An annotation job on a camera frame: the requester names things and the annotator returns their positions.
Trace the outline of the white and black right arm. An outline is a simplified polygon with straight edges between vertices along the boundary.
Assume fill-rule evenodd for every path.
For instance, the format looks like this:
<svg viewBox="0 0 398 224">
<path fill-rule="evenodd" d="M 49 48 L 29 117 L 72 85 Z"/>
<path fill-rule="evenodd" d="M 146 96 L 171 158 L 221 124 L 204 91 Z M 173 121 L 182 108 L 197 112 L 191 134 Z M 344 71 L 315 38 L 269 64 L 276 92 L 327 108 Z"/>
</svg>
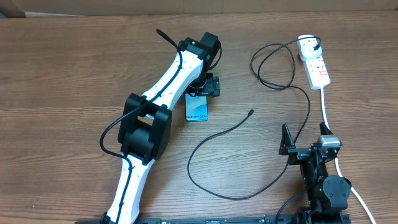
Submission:
<svg viewBox="0 0 398 224">
<path fill-rule="evenodd" d="M 337 158 L 342 142 L 320 123 L 321 135 L 308 148 L 297 148 L 286 124 L 282 125 L 279 154 L 287 156 L 288 165 L 299 165 L 305 189 L 286 201 L 275 216 L 279 223 L 283 209 L 297 197 L 307 194 L 308 207 L 300 208 L 285 223 L 350 223 L 343 210 L 348 208 L 352 183 L 345 177 L 329 175 L 326 163 Z"/>
</svg>

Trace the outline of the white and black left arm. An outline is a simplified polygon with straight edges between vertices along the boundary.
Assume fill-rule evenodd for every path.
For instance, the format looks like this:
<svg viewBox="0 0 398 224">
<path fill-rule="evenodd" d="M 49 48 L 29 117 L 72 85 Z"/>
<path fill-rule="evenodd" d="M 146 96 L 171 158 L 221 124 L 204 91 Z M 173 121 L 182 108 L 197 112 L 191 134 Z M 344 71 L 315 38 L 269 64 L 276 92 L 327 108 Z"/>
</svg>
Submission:
<svg viewBox="0 0 398 224">
<path fill-rule="evenodd" d="M 121 152 L 115 156 L 122 160 L 122 169 L 112 205 L 99 223 L 135 223 L 138 219 L 149 171 L 170 140 L 172 110 L 177 101 L 185 97 L 202 108 L 209 96 L 220 95 L 220 81 L 210 72 L 222 54 L 218 36 L 206 32 L 199 41 L 186 38 L 171 44 L 177 54 L 169 69 L 142 95 L 130 94 L 123 115 L 100 137 L 99 144 L 104 147 L 107 133 L 119 126 Z"/>
</svg>

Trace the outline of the Samsung Galaxy smartphone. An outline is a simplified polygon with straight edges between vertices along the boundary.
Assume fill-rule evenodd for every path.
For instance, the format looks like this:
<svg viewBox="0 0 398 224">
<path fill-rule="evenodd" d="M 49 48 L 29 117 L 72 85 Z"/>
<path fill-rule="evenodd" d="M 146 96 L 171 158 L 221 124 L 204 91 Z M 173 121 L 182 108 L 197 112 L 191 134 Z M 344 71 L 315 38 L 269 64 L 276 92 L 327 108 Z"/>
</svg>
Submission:
<svg viewBox="0 0 398 224">
<path fill-rule="evenodd" d="M 208 120 L 208 100 L 206 96 L 192 97 L 185 94 L 185 119 L 188 122 Z"/>
</svg>

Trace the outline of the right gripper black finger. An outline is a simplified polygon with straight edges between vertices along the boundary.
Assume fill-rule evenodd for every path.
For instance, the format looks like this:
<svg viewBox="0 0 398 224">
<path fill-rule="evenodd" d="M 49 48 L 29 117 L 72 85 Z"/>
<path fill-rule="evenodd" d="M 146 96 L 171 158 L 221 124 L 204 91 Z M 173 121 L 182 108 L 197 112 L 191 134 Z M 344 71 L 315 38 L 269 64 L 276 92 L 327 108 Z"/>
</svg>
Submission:
<svg viewBox="0 0 398 224">
<path fill-rule="evenodd" d="M 290 151 L 295 149 L 295 143 L 286 124 L 282 125 L 282 137 L 279 147 L 279 155 L 288 155 Z"/>
<path fill-rule="evenodd" d="M 325 122 L 320 123 L 320 133 L 321 135 L 332 135 L 333 133 L 330 131 L 330 129 L 327 127 Z"/>
</svg>

